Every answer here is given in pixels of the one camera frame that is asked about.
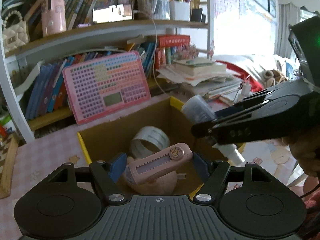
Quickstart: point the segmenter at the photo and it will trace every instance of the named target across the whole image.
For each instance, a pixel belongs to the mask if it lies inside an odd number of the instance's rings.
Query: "white pen holder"
[[[170,1],[170,19],[190,21],[190,4],[188,2]]]
[[[146,0],[138,3],[138,10],[144,12],[140,18],[170,20],[169,0]]]

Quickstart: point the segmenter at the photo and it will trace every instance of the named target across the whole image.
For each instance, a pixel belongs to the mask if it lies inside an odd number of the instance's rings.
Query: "person's hand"
[[[315,153],[320,149],[320,126],[300,136],[284,137],[282,141],[290,146],[291,154],[307,175],[318,177],[317,172],[320,175],[320,156],[316,158]]]

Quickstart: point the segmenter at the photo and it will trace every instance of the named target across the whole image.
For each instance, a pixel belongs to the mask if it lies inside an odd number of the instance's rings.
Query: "quilted purse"
[[[7,28],[7,21],[10,16],[16,14],[20,22]],[[16,49],[29,42],[27,22],[22,20],[22,15],[19,11],[10,12],[4,20],[4,29],[2,31],[4,52]]]

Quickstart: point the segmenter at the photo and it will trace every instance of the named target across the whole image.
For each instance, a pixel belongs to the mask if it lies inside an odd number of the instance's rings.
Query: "pink learning board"
[[[77,124],[84,124],[151,98],[139,53],[119,53],[63,69]]]

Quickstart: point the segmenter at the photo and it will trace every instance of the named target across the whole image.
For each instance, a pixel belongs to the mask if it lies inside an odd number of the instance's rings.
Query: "cardboard box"
[[[78,138],[87,162],[108,161],[119,152],[130,155],[130,141],[144,126],[161,129],[169,137],[171,145],[184,142],[191,150],[202,152],[209,159],[226,160],[205,139],[196,139],[192,136],[190,131],[192,124],[180,112],[182,106],[181,101],[171,97],[115,121],[82,130],[78,133]],[[188,195],[202,184],[192,162],[186,163],[177,170],[177,173],[186,173],[186,179],[178,180],[174,195]],[[118,186],[124,192],[132,191],[121,179],[118,181]]]

